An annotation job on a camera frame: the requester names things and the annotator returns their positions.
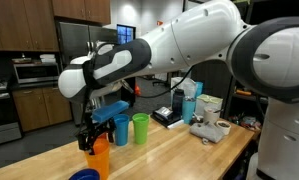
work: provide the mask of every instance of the kitchen counter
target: kitchen counter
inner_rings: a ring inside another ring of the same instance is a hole
[[[26,84],[18,84],[12,83],[9,86],[11,91],[26,89],[26,88],[42,88],[42,87],[57,87],[58,81],[46,81],[46,82],[37,82],[37,83],[26,83]]]
[[[221,179],[254,134],[231,126],[218,144],[203,145],[186,124],[168,130],[150,120],[147,143],[137,145],[130,122],[128,144],[110,144],[109,179]],[[73,142],[1,168],[0,179],[69,179],[85,168],[84,153]]]

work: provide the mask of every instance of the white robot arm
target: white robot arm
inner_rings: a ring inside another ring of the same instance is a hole
[[[60,75],[60,91],[70,101],[84,99],[89,80],[85,80],[83,67],[90,59],[75,60]],[[299,179],[299,17],[250,26],[240,19],[232,2],[209,1],[139,39],[96,56],[90,98],[118,90],[124,78],[170,72],[215,59],[226,62],[246,87],[270,97],[258,174]]]

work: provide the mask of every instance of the microwave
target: microwave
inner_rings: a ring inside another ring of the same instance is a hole
[[[43,81],[56,81],[59,78],[57,63],[14,64],[19,84]]]

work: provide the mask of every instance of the refrigerator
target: refrigerator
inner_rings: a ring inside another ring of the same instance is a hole
[[[70,64],[72,59],[86,56],[89,51],[96,47],[97,41],[118,43],[117,30],[115,29],[68,22],[56,22],[56,29],[59,38],[62,69]],[[91,115],[91,107],[96,106],[95,104],[88,104],[87,116]],[[73,120],[76,125],[79,125],[83,112],[82,104],[71,103],[71,109]]]

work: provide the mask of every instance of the backsplash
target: backsplash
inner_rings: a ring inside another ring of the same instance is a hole
[[[9,52],[0,51],[0,77],[9,77],[14,75],[14,68],[11,59],[21,58],[22,53],[25,57],[32,59],[40,59],[41,54],[47,54],[47,52]],[[51,54],[56,54],[57,62],[59,62],[59,54],[52,52]]]

